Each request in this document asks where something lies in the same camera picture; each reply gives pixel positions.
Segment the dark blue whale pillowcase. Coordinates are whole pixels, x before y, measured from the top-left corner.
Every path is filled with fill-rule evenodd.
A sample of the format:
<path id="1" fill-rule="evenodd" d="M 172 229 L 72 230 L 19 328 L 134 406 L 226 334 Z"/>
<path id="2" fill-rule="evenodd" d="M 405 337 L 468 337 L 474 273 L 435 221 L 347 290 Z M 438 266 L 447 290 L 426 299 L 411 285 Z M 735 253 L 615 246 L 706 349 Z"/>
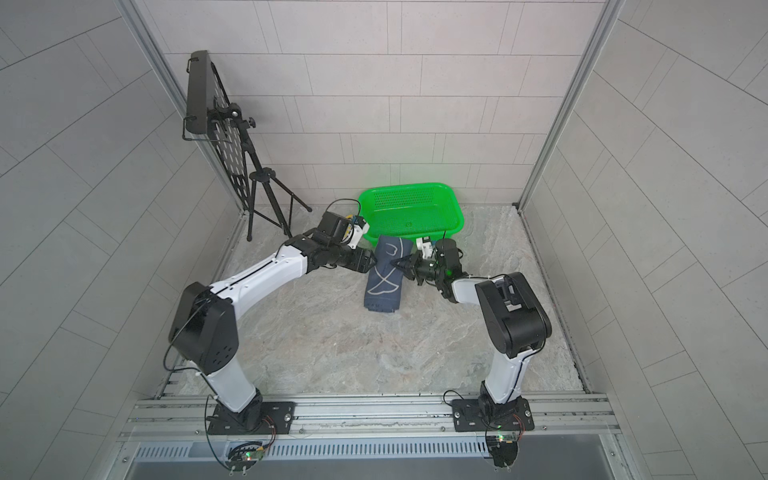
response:
<path id="1" fill-rule="evenodd" d="M 372 312 L 394 313 L 400 308 L 404 274 L 393 262 L 408 257 L 413 251 L 413 241 L 382 235 L 374 254 L 376 264 L 369 272 L 363 306 Z"/>

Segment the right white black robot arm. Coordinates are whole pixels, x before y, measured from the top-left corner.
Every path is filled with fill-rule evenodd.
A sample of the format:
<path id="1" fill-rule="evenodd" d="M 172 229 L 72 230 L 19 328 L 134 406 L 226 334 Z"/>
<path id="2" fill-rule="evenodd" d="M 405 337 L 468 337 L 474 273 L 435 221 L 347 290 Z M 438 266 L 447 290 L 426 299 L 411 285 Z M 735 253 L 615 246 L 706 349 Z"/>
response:
<path id="1" fill-rule="evenodd" d="M 424 259 L 419 253 L 392 266 L 418 284 L 430 283 L 452 303 L 476 305 L 495 349 L 478 405 L 488 422 L 519 412 L 522 383 L 531 358 L 543 350 L 552 325 L 520 272 L 471 276 L 451 259 Z"/>

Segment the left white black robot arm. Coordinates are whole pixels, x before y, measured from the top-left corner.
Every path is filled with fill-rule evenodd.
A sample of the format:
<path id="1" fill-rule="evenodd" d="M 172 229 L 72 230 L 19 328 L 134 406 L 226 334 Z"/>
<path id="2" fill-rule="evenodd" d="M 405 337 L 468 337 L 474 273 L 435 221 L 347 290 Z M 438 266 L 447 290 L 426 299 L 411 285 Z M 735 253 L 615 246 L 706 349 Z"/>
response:
<path id="1" fill-rule="evenodd" d="M 370 249 L 360 248 L 366 229 L 345 227 L 328 235 L 312 229 L 285 241 L 275 253 L 253 266 L 210 285 L 194 282 L 182 292 L 168 343 L 192 363 L 215 399 L 233 414 L 258 408 L 257 388 L 237 358 L 238 322 L 282 286 L 325 267 L 366 273 L 376 263 Z"/>

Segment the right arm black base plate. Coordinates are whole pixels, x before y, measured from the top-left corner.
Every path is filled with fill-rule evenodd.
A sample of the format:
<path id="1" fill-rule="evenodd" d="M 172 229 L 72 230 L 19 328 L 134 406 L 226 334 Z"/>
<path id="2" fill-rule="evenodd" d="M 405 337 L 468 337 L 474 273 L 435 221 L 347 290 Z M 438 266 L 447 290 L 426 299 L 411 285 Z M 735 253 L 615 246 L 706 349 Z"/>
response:
<path id="1" fill-rule="evenodd" d="M 505 404 L 495 404 L 489 397 L 450 401 L 457 432 L 523 432 L 535 429 L 529 402 L 520 396 Z"/>

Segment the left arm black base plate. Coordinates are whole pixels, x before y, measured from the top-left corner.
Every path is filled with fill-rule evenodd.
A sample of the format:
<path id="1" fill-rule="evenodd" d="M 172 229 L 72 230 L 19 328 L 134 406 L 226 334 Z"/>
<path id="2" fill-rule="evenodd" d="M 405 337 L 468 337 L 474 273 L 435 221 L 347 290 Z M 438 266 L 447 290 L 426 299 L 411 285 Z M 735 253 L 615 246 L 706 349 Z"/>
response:
<path id="1" fill-rule="evenodd" d="M 206 416 L 209 435 L 285 435 L 290 432 L 295 402 L 260 402 L 242 412 L 232 412 L 218 402 Z"/>

